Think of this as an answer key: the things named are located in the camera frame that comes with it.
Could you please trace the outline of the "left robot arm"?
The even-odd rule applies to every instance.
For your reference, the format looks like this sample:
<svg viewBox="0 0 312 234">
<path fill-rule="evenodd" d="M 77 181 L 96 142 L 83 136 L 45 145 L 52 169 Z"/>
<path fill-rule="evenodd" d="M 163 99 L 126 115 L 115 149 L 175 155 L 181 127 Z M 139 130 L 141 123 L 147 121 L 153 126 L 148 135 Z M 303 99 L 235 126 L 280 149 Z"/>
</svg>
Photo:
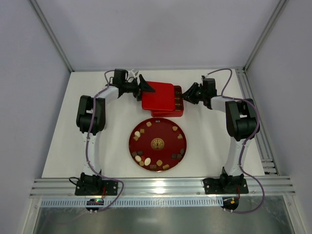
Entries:
<svg viewBox="0 0 312 234">
<path fill-rule="evenodd" d="M 83 173 L 87 176 L 102 175 L 99 162 L 99 139 L 106 125 L 106 106 L 125 93 L 130 93 L 141 101 L 143 93 L 154 93 L 143 75 L 124 69 L 109 70 L 104 73 L 106 84 L 94 96 L 82 95 L 79 99 L 76 125 L 84 137 L 85 164 Z"/>
</svg>

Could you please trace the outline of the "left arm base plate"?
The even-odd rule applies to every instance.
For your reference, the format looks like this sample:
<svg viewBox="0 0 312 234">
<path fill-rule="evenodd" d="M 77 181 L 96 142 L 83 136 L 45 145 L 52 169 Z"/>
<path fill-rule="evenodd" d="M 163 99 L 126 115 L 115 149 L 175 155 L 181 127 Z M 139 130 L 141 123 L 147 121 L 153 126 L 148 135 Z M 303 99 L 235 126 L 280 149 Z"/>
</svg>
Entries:
<svg viewBox="0 0 312 234">
<path fill-rule="evenodd" d="M 79 180 L 75 189 L 76 196 L 91 196 L 91 195 L 108 195 L 116 196 L 118 190 L 117 182 L 112 180 L 99 180 L 96 182 L 83 182 Z"/>
</svg>

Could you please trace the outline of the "red chocolate box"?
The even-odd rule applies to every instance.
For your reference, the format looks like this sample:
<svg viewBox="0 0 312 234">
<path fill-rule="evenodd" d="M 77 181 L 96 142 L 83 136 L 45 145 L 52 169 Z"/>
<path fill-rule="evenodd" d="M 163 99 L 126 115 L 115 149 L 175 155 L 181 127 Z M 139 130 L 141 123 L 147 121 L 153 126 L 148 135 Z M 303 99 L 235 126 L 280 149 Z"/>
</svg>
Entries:
<svg viewBox="0 0 312 234">
<path fill-rule="evenodd" d="M 184 104 L 182 98 L 182 88 L 174 86 L 175 91 L 175 109 L 173 111 L 151 111 L 152 117 L 181 117 L 184 113 Z"/>
</svg>

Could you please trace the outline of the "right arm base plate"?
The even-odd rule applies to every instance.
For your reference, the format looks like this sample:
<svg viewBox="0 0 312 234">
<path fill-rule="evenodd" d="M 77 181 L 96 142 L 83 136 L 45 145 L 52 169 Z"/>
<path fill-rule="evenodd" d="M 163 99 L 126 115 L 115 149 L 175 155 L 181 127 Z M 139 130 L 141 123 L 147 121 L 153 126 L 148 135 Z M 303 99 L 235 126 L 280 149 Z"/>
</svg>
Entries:
<svg viewBox="0 0 312 234">
<path fill-rule="evenodd" d="M 207 195 L 249 193 L 246 179 L 240 182 L 222 184 L 219 178 L 206 178 L 203 180 L 203 187 Z"/>
</svg>

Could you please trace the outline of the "red tin lid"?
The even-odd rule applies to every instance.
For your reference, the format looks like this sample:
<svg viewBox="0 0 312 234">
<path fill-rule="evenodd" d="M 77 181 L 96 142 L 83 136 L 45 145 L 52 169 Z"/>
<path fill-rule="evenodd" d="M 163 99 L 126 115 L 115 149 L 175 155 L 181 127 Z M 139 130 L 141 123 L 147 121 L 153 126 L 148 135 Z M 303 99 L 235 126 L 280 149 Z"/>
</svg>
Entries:
<svg viewBox="0 0 312 234">
<path fill-rule="evenodd" d="M 142 93 L 142 109 L 150 111 L 173 111 L 175 109 L 175 90 L 171 83 L 147 82 L 155 92 Z"/>
</svg>

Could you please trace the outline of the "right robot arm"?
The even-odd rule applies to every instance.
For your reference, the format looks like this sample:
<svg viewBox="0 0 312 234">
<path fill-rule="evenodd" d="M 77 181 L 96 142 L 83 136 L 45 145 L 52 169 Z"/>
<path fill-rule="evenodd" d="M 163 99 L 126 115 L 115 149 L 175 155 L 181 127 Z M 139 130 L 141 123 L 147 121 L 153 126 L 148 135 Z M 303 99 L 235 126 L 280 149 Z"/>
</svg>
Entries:
<svg viewBox="0 0 312 234">
<path fill-rule="evenodd" d="M 182 97 L 192 104 L 203 102 L 208 109 L 225 113 L 226 129 L 231 141 L 219 180 L 223 186 L 241 185 L 250 140 L 260 128 L 259 113 L 253 100 L 218 95 L 213 78 L 203 78 L 201 84 L 195 82 Z"/>
</svg>

